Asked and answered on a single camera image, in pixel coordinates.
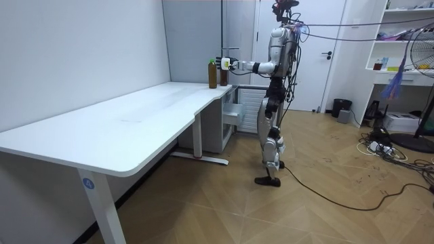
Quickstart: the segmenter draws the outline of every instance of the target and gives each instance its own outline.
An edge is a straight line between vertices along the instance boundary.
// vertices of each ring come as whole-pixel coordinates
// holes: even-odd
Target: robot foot
[[[255,178],[255,183],[257,183],[257,184],[259,184],[261,186],[280,187],[280,180],[279,180],[279,178],[272,179],[270,176]]]

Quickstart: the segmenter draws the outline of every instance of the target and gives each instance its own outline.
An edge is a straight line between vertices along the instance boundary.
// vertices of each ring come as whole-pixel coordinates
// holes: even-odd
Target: cabinet drawer
[[[225,104],[223,107],[223,123],[228,125],[240,125],[245,115],[245,107],[242,104]]]

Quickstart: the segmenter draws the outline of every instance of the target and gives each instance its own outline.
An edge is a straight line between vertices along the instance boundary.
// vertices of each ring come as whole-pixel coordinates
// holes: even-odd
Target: black trash can
[[[337,118],[339,117],[339,112],[343,110],[350,110],[350,107],[352,105],[352,101],[345,100],[345,99],[335,99],[333,100],[333,110],[332,110],[332,116]]]

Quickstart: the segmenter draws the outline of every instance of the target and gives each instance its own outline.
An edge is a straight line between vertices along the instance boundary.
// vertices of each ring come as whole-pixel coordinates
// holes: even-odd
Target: desk leg
[[[84,169],[78,171],[104,242],[126,244],[106,176]]]
[[[193,122],[193,156],[195,159],[202,158],[202,126],[200,113],[195,116],[195,122]]]
[[[207,161],[212,163],[219,163],[228,165],[229,161],[225,159],[217,159],[213,157],[202,156],[202,130],[201,130],[201,114],[198,113],[195,116],[195,122],[193,122],[193,155],[183,152],[173,152],[171,156],[183,157],[187,159],[196,159],[201,161]]]

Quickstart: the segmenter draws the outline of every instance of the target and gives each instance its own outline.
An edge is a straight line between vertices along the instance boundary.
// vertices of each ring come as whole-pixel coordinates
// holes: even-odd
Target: robot leg
[[[258,135],[262,148],[262,163],[264,164],[268,176],[255,178],[255,183],[264,186],[280,187],[279,178],[275,177],[275,172],[284,167],[279,160],[279,153],[282,153],[285,145],[280,136],[280,129],[273,126],[280,103],[273,98],[264,98],[258,111]]]

